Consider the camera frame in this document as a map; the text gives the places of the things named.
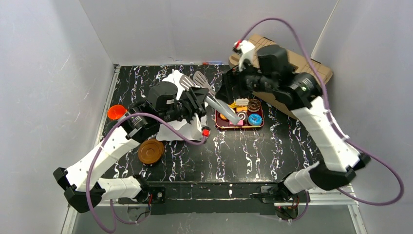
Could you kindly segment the white three-tier cake stand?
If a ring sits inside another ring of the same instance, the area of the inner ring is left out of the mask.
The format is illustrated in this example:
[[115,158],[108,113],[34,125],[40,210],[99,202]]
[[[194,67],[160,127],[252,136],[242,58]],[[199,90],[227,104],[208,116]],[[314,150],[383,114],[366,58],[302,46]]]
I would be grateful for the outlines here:
[[[162,81],[167,81],[174,83],[177,86],[178,92],[176,95],[176,99],[180,100],[182,92],[185,90],[180,84],[179,79],[183,75],[179,70],[172,70],[172,73],[169,74],[166,78],[162,79]],[[182,121],[170,121],[169,124],[180,134],[182,134],[185,138],[191,140],[190,136],[190,123],[187,123],[185,120]],[[156,140],[158,141],[173,141],[173,140],[182,140],[178,135],[176,135],[173,131],[167,128],[165,125],[161,124],[159,128],[159,132],[156,136]]]

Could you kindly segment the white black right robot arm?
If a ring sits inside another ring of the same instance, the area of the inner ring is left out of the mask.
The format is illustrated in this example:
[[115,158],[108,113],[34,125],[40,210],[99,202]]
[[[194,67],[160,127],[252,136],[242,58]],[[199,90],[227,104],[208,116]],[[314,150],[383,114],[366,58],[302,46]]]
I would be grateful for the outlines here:
[[216,97],[228,104],[253,92],[272,94],[305,126],[322,154],[322,160],[287,175],[276,192],[293,195],[315,187],[329,191],[348,185],[370,157],[349,143],[324,107],[322,89],[313,75],[297,73],[287,51],[271,44],[256,49],[244,40],[235,45],[240,54],[237,66],[228,70]]

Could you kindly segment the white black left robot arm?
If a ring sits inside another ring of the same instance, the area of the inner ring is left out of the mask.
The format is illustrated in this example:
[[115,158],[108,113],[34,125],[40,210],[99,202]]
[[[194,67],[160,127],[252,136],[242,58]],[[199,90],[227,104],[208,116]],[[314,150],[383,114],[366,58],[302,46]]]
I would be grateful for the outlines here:
[[54,178],[64,190],[68,203],[79,213],[88,212],[101,201],[133,198],[149,192],[140,175],[104,179],[102,175],[129,151],[158,133],[160,124],[185,120],[194,123],[206,114],[206,88],[191,87],[177,96],[174,83],[161,81],[137,102],[86,156],[69,168],[57,168]]

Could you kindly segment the metal serving tongs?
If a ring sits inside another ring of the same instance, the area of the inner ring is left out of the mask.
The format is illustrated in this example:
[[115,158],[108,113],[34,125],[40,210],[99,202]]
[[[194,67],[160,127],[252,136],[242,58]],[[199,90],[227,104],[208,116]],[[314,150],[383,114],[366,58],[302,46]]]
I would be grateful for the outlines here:
[[181,75],[179,79],[179,84],[185,89],[189,89],[191,87],[201,87],[201,88],[207,88],[208,89],[208,94],[206,96],[205,101],[216,111],[218,111],[220,114],[223,114],[229,121],[231,121],[233,124],[237,124],[241,118],[237,116],[236,113],[233,112],[233,110],[223,101],[216,99],[215,95],[216,92],[211,88],[208,79],[204,74],[202,74],[199,71],[196,71],[193,75],[193,78],[190,79],[186,75]]

